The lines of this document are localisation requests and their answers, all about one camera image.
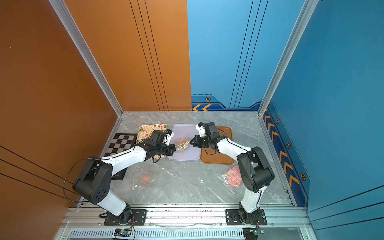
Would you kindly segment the floral pattern tray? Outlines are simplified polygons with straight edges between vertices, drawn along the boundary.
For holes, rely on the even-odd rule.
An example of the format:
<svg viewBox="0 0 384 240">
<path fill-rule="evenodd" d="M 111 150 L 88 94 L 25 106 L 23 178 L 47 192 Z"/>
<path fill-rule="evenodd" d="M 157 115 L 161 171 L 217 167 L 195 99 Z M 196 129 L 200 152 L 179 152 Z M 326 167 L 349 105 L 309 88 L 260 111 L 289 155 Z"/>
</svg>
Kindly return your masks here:
<svg viewBox="0 0 384 240">
<path fill-rule="evenodd" d="M 153 124 L 153 125 L 142 125 L 139 127 L 137 141 L 135 145 L 141 143 L 143 140 L 149 138 L 153 131 L 158 130 L 161 132 L 166 132 L 168 129 L 167 124 Z"/>
</svg>

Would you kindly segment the brown plastic tray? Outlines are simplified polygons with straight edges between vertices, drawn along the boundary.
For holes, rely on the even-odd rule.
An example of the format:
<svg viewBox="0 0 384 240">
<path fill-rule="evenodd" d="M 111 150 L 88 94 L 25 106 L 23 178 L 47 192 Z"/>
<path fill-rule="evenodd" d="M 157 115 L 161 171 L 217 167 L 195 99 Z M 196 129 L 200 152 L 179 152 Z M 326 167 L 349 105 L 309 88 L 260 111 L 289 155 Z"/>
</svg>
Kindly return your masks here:
<svg viewBox="0 0 384 240">
<path fill-rule="evenodd" d="M 230 140 L 233 139 L 232 129 L 229 127 L 217 127 L 221 136 L 226 136 Z M 233 165 L 235 160 L 231 157 L 215 152 L 212 149 L 201 149 L 201 161 L 205 164 L 216 165 Z"/>
</svg>

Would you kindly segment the right green circuit board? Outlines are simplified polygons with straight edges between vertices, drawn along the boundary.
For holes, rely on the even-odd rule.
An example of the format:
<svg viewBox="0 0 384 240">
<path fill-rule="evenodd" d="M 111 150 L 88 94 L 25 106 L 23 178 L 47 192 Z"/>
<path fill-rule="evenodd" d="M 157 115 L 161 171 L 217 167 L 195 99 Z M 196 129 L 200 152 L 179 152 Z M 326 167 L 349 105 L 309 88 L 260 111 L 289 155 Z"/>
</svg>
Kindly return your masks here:
<svg viewBox="0 0 384 240">
<path fill-rule="evenodd" d="M 245 240 L 258 240 L 265 231 L 261 228 L 243 228 L 243 237 Z"/>
</svg>

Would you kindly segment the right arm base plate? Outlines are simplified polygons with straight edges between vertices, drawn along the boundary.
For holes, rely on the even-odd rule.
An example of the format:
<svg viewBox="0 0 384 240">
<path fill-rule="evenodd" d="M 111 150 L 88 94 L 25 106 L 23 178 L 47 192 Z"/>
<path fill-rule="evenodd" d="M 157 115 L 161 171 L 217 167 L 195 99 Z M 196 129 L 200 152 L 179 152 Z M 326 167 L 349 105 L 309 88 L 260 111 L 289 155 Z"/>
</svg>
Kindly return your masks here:
<svg viewBox="0 0 384 240">
<path fill-rule="evenodd" d="M 268 224 L 267 217 L 262 209 L 257 209 L 252 213 L 247 213 L 241 209 L 225 210 L 226 221 L 228 226 L 234 225 L 256 225 L 266 226 Z"/>
</svg>

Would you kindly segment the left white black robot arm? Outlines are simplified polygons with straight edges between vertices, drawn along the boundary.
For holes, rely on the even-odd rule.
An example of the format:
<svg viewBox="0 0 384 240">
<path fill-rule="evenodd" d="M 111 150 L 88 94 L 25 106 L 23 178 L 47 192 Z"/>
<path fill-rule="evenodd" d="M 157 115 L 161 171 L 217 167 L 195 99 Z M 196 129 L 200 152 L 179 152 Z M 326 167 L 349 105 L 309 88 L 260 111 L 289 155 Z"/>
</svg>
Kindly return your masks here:
<svg viewBox="0 0 384 240">
<path fill-rule="evenodd" d="M 110 189 L 112 177 L 137 163 L 147 160 L 156 163 L 155 156 L 172 156 L 176 151 L 175 145 L 170 143 L 173 136 L 169 129 L 155 130 L 150 137 L 126 151 L 109 157 L 87 158 L 73 183 L 73 190 L 115 216 L 120 223 L 133 224 L 131 206 Z"/>
</svg>

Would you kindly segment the ziploc bag ring cookies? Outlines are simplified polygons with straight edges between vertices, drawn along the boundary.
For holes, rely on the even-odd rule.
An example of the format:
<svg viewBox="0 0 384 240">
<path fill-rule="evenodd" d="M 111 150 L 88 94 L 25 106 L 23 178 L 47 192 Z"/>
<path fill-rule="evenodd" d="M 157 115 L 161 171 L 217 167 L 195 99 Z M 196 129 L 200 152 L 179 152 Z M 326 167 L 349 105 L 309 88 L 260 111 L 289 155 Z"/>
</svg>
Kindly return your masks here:
<svg viewBox="0 0 384 240">
<path fill-rule="evenodd" d="M 132 190 L 143 187 L 152 187 L 159 175 L 160 174 L 158 172 L 145 171 L 138 167 L 133 175 Z"/>
</svg>

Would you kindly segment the aluminium front rail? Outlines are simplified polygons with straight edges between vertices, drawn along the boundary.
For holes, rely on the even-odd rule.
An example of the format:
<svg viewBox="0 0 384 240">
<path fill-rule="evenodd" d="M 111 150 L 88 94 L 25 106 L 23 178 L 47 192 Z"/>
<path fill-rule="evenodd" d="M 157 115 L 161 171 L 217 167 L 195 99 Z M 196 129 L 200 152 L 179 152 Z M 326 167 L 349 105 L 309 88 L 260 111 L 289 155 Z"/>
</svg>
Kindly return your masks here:
<svg viewBox="0 0 384 240">
<path fill-rule="evenodd" d="M 266 228 L 311 228 L 312 224 L 303 208 L 262 206 Z M 238 216 L 239 208 L 235 205 L 137 205 L 135 214 L 136 227 L 228 227 L 233 217 Z M 105 219 L 100 218 L 104 210 L 101 208 L 69 209 L 60 228 L 103 228 Z"/>
</svg>

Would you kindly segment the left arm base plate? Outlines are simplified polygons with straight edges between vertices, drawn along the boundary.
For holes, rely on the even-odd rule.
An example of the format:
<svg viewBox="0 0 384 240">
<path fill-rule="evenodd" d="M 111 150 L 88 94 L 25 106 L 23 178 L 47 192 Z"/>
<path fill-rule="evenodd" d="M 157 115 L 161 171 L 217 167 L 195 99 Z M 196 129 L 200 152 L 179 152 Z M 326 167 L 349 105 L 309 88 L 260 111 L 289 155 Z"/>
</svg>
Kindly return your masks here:
<svg viewBox="0 0 384 240">
<path fill-rule="evenodd" d="M 127 217 L 117 217 L 107 212 L 104 225 L 105 226 L 144 226 L 147 217 L 146 209 L 133 209 L 127 212 Z"/>
</svg>

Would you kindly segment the left green circuit board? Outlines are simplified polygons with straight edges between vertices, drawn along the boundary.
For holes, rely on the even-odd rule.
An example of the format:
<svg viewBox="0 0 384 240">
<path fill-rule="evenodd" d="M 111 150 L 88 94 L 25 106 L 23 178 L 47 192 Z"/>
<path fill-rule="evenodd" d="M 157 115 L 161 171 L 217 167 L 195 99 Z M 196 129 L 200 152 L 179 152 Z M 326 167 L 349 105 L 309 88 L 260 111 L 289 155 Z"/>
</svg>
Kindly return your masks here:
<svg viewBox="0 0 384 240">
<path fill-rule="evenodd" d="M 114 239 L 128 240 L 133 236 L 133 230 L 131 228 L 115 229 Z"/>
</svg>

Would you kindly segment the black white checkerboard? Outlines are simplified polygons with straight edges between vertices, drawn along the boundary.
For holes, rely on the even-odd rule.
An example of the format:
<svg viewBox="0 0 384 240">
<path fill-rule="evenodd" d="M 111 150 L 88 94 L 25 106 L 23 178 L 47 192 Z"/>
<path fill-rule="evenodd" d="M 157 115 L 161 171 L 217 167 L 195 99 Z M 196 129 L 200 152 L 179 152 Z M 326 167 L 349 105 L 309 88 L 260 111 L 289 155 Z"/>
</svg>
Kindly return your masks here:
<svg viewBox="0 0 384 240">
<path fill-rule="evenodd" d="M 107 145 L 104 157 L 119 154 L 132 148 L 137 141 L 138 134 L 116 133 Z"/>
</svg>

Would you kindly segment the ziploc bag pink cookies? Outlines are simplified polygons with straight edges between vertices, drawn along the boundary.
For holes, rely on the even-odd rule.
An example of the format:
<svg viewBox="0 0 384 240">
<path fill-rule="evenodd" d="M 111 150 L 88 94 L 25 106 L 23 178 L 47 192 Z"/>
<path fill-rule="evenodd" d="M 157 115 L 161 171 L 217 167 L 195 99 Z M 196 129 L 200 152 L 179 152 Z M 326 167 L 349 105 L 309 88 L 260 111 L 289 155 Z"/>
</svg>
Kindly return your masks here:
<svg viewBox="0 0 384 240">
<path fill-rule="evenodd" d="M 236 194 L 237 189 L 243 184 L 240 168 L 238 166 L 231 168 L 222 175 L 217 175 L 217 178 L 232 196 Z"/>
</svg>

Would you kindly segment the ziploc bag mixed cookies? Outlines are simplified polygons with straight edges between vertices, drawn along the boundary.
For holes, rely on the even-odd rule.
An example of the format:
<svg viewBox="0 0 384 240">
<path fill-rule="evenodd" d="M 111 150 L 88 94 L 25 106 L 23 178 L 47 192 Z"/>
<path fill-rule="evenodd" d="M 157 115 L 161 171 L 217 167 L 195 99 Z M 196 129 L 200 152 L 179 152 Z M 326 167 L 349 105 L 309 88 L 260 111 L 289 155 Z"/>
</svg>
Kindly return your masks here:
<svg viewBox="0 0 384 240">
<path fill-rule="evenodd" d="M 190 136 L 189 135 L 182 135 L 178 136 L 174 140 L 174 145 L 176 147 L 177 151 L 185 151 L 189 145 L 190 145 Z"/>
</svg>

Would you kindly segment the lavender plastic tray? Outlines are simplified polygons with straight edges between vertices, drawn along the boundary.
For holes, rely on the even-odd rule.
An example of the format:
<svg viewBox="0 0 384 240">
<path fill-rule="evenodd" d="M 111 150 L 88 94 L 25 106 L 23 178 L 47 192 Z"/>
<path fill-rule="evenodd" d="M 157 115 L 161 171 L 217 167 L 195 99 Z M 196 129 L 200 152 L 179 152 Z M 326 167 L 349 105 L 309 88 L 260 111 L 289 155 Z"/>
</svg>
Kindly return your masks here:
<svg viewBox="0 0 384 240">
<path fill-rule="evenodd" d="M 190 124 L 175 124 L 173 125 L 172 131 L 174 136 L 172 137 L 171 144 L 174 144 L 174 140 L 178 136 L 189 135 L 192 140 L 195 135 L 199 134 L 196 126 Z M 167 156 L 167 159 L 171 161 L 196 162 L 200 160 L 200 157 L 201 150 L 189 145 L 185 151 L 176 150 L 173 156 Z"/>
</svg>

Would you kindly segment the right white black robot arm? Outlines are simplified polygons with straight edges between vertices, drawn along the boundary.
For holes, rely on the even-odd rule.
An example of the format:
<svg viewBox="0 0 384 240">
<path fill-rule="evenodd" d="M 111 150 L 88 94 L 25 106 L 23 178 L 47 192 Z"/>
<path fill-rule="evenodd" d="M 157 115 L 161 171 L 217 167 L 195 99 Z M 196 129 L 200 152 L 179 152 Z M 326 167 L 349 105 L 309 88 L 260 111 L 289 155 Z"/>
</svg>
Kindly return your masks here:
<svg viewBox="0 0 384 240">
<path fill-rule="evenodd" d="M 211 148 L 238 163 L 241 179 L 246 187 L 239 203 L 238 222 L 243 225 L 267 225 L 267 217 L 260 208 L 260 201 L 267 187 L 275 179 L 275 174 L 264 151 L 260 147 L 242 146 L 226 136 L 221 136 L 213 122 L 199 123 L 196 129 L 199 134 L 190 141 L 193 147 Z"/>
</svg>

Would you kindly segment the green circuit board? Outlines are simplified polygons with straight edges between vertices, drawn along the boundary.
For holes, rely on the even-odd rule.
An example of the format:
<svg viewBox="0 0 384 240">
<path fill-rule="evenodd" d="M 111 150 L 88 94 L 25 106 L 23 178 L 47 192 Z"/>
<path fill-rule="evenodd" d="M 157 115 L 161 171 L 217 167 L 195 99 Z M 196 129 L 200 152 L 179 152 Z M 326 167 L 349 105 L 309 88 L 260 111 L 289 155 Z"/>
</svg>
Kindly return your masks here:
<svg viewBox="0 0 384 240">
<path fill-rule="evenodd" d="M 243 237 L 245 240 L 258 240 L 265 231 L 261 228 L 243 228 Z"/>
<path fill-rule="evenodd" d="M 133 230 L 131 228 L 115 229 L 114 239 L 128 240 L 133 236 Z"/>
</svg>

